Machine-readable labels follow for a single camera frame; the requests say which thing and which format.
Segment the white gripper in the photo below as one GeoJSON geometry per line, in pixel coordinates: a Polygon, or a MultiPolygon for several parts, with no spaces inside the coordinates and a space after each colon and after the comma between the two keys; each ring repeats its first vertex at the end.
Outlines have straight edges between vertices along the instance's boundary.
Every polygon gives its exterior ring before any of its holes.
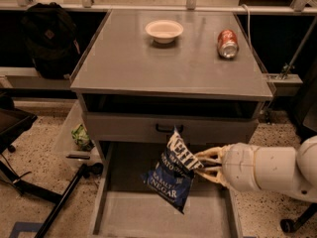
{"type": "Polygon", "coordinates": [[[197,169],[203,178],[234,188],[237,191],[259,190],[255,176],[255,156],[258,146],[244,143],[225,147],[212,147],[195,154],[204,166],[221,166],[197,169]]]}

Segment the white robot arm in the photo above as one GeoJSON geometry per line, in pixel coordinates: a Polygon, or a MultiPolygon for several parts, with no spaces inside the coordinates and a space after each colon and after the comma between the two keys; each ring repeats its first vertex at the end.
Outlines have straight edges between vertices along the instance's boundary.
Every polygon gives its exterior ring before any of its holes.
{"type": "Polygon", "coordinates": [[[274,191],[317,202],[317,136],[294,147],[237,143],[195,154],[205,164],[198,175],[227,188],[274,191]]]}

